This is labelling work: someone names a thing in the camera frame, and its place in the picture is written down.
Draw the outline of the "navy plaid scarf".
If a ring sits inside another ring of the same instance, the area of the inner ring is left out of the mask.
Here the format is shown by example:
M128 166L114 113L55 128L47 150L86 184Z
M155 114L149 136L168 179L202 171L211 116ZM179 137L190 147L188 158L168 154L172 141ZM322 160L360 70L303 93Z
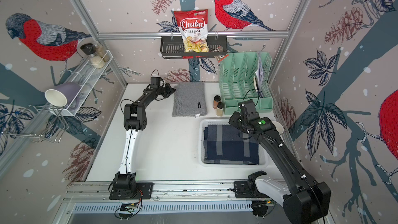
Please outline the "navy plaid scarf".
M259 144L231 125L208 125L203 131L204 163L259 165Z

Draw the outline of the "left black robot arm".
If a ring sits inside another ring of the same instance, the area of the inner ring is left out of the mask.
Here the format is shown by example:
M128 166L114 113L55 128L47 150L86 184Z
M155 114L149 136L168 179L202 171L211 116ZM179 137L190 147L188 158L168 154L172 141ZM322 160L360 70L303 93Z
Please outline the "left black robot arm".
M150 84L143 94L130 104L125 104L123 110L123 125L126 130L124 152L118 172L110 184L110 199L136 199L143 196L136 183L136 167L133 161L138 135L147 126L146 108L152 101L167 99L176 92L169 83L160 77L151 77Z

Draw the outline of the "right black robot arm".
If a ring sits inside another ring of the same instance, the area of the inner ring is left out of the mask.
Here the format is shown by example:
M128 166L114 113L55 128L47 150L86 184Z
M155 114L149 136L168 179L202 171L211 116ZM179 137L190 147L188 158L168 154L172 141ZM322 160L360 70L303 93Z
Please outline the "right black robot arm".
M266 195L281 205L293 224L310 224L328 215L331 190L325 182L317 182L298 162L283 142L277 127L269 118L261 118L253 100L239 103L229 124L254 138L265 149L282 174L285 184L259 171L249 175L245 195Z

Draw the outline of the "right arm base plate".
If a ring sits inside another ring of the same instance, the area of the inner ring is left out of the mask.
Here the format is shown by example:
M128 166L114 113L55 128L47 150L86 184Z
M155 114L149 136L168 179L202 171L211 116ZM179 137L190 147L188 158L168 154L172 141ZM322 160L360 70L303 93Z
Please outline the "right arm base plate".
M230 191L235 193L235 198L270 198L268 195L261 193L250 180L235 181L234 188Z

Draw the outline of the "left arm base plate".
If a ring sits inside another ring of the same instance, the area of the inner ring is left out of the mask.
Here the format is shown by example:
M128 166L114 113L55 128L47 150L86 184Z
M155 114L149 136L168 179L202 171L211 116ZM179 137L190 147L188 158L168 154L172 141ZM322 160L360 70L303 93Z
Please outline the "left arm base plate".
M110 200L149 200L152 195L154 183L128 183L126 186L114 186L114 183L108 187Z

